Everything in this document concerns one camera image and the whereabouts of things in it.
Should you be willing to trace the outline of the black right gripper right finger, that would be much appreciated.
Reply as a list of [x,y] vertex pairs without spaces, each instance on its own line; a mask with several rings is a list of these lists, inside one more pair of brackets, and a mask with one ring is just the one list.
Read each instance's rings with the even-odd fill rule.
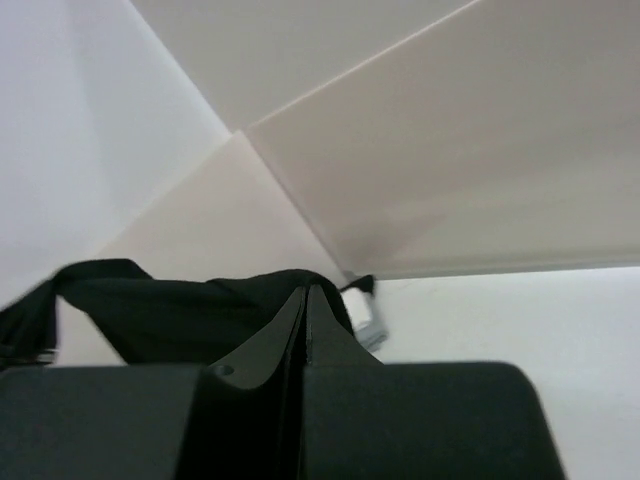
[[307,297],[304,473],[309,479],[561,479],[539,396],[504,362],[378,361]]

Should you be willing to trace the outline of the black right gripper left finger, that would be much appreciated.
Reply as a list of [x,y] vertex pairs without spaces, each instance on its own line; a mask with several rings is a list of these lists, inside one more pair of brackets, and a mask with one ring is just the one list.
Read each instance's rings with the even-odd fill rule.
[[5,479],[294,479],[304,317],[273,320],[210,365],[22,368],[1,377]]

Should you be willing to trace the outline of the folded grey tank top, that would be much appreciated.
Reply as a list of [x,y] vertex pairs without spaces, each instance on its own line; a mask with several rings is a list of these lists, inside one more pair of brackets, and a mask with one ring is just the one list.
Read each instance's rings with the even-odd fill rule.
[[389,329],[376,303],[369,304],[369,317],[354,327],[358,342],[369,352],[381,349],[389,338]]

